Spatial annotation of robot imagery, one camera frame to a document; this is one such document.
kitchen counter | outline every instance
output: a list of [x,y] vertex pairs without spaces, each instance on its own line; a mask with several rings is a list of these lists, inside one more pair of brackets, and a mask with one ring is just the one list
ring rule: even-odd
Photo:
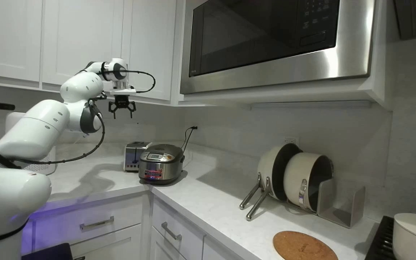
[[197,151],[187,152],[184,170],[188,175],[178,184],[149,187],[136,174],[123,173],[119,157],[62,165],[51,175],[52,197],[41,212],[151,191],[243,259],[281,259],[272,245],[279,232],[314,236],[340,260],[363,260],[369,251],[374,223],[361,222],[348,230],[315,216],[295,216],[270,199],[253,222],[246,222],[252,204],[244,212],[239,206],[253,184],[217,170],[216,160]]

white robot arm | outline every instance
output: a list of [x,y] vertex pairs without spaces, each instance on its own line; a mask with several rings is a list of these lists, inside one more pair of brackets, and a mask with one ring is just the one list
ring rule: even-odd
[[[28,217],[51,196],[49,178],[18,170],[13,161],[25,164],[41,161],[65,129],[96,134],[104,128],[94,103],[109,96],[129,106],[129,96],[136,92],[125,84],[127,73],[127,66],[122,60],[91,63],[62,84],[64,103],[55,100],[38,103],[0,139],[0,236],[23,227]],[[104,93],[103,82],[114,82],[116,89]],[[8,239],[0,242],[0,260],[21,259],[21,235],[15,235],[12,240],[19,243],[10,243]]]

wooden cutting board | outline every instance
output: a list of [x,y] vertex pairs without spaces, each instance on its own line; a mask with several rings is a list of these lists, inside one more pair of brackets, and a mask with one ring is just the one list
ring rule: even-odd
[[302,233],[278,233],[273,243],[283,260],[338,260],[327,245]]

drawer handle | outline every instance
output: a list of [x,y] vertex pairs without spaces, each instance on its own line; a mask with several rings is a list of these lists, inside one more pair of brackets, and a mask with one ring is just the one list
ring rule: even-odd
[[104,220],[104,222],[97,222],[97,223],[91,223],[91,225],[81,225],[80,230],[81,232],[88,232],[88,230],[93,230],[93,229],[99,229],[101,226],[113,225],[114,222],[116,222],[116,219],[110,217],[109,220]]
[[178,242],[182,240],[182,236],[181,236],[181,235],[177,236],[174,232],[169,230],[168,223],[162,223],[162,229],[164,229],[174,240],[178,240]]

lower cabinet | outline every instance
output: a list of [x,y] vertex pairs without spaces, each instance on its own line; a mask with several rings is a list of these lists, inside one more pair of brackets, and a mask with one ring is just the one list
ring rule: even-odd
[[148,206],[148,196],[135,196],[36,213],[23,232],[22,253],[68,243],[75,260],[142,260]]
[[151,260],[185,260],[185,259],[158,230],[152,229]]
[[242,260],[237,255],[231,253],[218,242],[204,238],[204,256],[203,260]]
[[165,203],[152,209],[151,260],[243,260]]
[[142,260],[140,233],[142,227],[135,226],[73,245],[74,260]]
[[184,259],[201,259],[204,233],[159,200],[153,200],[152,209],[152,226],[165,239],[165,245],[175,249]]

